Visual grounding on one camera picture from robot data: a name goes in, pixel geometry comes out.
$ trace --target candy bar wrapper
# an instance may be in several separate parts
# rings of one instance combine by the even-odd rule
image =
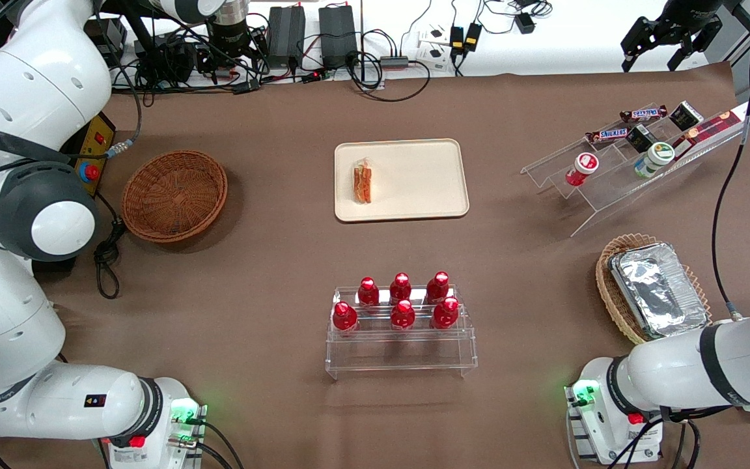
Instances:
[[[644,122],[658,120],[667,116],[667,107],[659,106],[655,109],[638,109],[637,111],[622,111],[618,114],[624,122]]]
[[[702,300],[667,243],[616,253],[610,271],[644,332],[652,339],[709,326]]]
[[[586,140],[593,145],[595,143],[607,143],[612,140],[625,139],[629,134],[629,128],[613,128],[612,130],[602,130],[600,132],[587,132]]]
[[[371,204],[372,202],[372,166],[367,158],[355,162],[354,170],[354,190],[355,201],[358,204]]]

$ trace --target small black box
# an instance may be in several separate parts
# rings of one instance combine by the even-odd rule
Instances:
[[[306,12],[303,7],[271,7],[268,14],[268,66],[286,68],[289,59],[303,68],[303,44],[306,36]]]
[[[656,137],[654,134],[650,134],[650,131],[642,124],[638,124],[633,130],[630,130],[627,141],[638,152],[646,152],[656,142]]]
[[[515,16],[514,23],[517,23],[517,28],[524,35],[530,35],[534,32],[534,21],[529,13],[520,13]]]
[[[676,110],[670,115],[670,120],[672,120],[673,124],[676,124],[676,127],[679,127],[680,130],[687,131],[688,128],[699,124],[705,120],[705,118],[700,115],[696,109],[693,109],[693,106],[687,101],[682,101],[679,103],[679,107],[676,107]]]
[[[346,65],[346,56],[357,53],[352,7],[324,7],[318,9],[318,13],[324,68],[341,68]]]

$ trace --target wicker basket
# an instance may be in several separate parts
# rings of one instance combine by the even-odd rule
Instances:
[[[640,326],[638,326],[637,320],[633,311],[627,304],[627,300],[624,297],[621,289],[618,287],[615,278],[613,278],[612,272],[609,270],[609,258],[614,253],[627,251],[629,249],[640,248],[647,246],[648,244],[656,243],[657,240],[646,234],[624,234],[607,244],[604,248],[604,252],[601,252],[601,257],[598,259],[598,265],[595,267],[595,280],[598,282],[598,291],[601,292],[601,298],[604,300],[604,305],[607,306],[610,317],[613,318],[613,322],[618,326],[619,330],[627,335],[630,341],[634,344],[643,344],[644,342],[651,341],[652,339],[646,336]],[[705,311],[708,312],[708,316],[711,315],[711,309],[708,308],[708,300],[705,298],[705,293],[702,291],[702,287],[699,285],[699,280],[691,272],[690,267],[682,265],[687,278],[690,279],[693,288],[696,289],[699,294],[699,299],[702,300],[702,304],[705,306]]]
[[[221,212],[227,176],[203,152],[165,152],[141,166],[123,190],[123,220],[143,240],[172,243],[205,231]]]

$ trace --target black power supply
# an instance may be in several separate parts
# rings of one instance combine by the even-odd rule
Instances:
[[[303,68],[303,41],[306,36],[306,12],[303,7],[271,7],[268,23],[268,66],[286,68],[290,63],[295,63]]]
[[[352,7],[324,7],[320,13],[320,47],[324,68],[346,66],[346,57],[357,53]]]
[[[534,21],[529,13],[520,13],[514,17],[514,23],[524,35],[530,35],[534,32]]]

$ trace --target snickers bar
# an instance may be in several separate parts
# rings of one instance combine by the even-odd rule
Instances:
[[[658,109],[638,109],[637,111],[622,111],[619,113],[624,122],[643,122],[646,120],[658,120],[667,116],[667,108],[659,106]]]
[[[587,132],[586,140],[589,140],[589,143],[602,143],[610,140],[625,139],[628,133],[628,128],[613,128],[612,130],[602,130],[600,132]]]

